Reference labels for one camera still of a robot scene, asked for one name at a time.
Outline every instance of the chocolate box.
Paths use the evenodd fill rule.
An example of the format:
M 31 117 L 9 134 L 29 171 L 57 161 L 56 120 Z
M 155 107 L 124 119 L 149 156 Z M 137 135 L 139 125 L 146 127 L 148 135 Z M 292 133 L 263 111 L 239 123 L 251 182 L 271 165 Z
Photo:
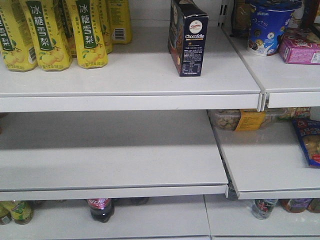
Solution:
M 288 28 L 279 53 L 286 64 L 320 65 L 320 39 L 310 29 Z
M 192 0 L 171 0 L 168 49 L 180 77 L 200 76 L 209 17 Z

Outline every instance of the blue snack bag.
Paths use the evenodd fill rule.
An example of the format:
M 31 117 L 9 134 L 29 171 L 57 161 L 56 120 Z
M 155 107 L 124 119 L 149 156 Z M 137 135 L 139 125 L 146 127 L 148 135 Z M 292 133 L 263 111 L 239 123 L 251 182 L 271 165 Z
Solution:
M 297 118 L 292 124 L 309 166 L 320 167 L 320 121 Z

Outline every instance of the barcode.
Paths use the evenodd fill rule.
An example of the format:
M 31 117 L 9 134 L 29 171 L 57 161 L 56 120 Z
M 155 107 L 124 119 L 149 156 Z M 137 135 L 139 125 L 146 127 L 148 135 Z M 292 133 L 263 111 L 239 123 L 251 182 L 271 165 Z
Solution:
M 114 29 L 114 40 L 125 40 L 125 29 L 124 28 L 116 28 Z
M 29 62 L 33 64 L 35 60 L 36 60 L 36 51 L 34 47 L 31 47 L 29 49 Z

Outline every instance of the chocofello box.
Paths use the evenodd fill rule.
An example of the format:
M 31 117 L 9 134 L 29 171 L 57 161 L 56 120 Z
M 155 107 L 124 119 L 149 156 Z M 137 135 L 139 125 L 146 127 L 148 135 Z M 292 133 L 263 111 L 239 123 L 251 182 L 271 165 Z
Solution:
M 201 75 L 208 21 L 192 0 L 171 0 L 168 49 L 179 76 Z

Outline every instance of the blue snack container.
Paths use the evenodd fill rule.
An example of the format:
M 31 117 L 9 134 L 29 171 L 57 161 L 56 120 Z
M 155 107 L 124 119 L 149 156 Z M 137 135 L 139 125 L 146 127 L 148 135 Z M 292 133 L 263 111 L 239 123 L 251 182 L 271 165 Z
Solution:
M 259 56 L 274 55 L 293 12 L 301 5 L 300 0 L 251 0 L 247 49 Z

